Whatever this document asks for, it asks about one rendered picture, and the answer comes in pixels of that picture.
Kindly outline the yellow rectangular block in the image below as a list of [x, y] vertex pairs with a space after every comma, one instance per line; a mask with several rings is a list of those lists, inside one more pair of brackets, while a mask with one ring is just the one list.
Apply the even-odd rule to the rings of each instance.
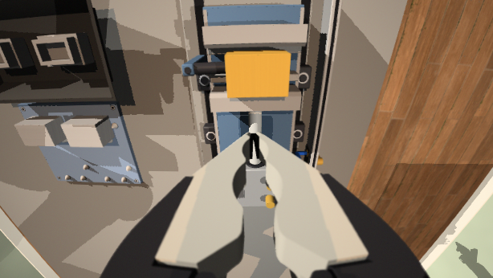
[[285, 50], [228, 51], [227, 98], [288, 96], [291, 54]]

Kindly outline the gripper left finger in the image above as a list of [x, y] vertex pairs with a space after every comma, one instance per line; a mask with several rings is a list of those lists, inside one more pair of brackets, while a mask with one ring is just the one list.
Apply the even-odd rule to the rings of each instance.
[[247, 185], [254, 134], [245, 133], [193, 175], [185, 176], [127, 234], [100, 278], [216, 278], [243, 258], [238, 196]]

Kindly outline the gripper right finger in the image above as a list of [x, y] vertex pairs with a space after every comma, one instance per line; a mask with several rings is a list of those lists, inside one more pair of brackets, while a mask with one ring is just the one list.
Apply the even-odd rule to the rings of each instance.
[[394, 229], [334, 177], [261, 132], [254, 143], [275, 198], [276, 256], [291, 278], [321, 269], [332, 278], [430, 278]]

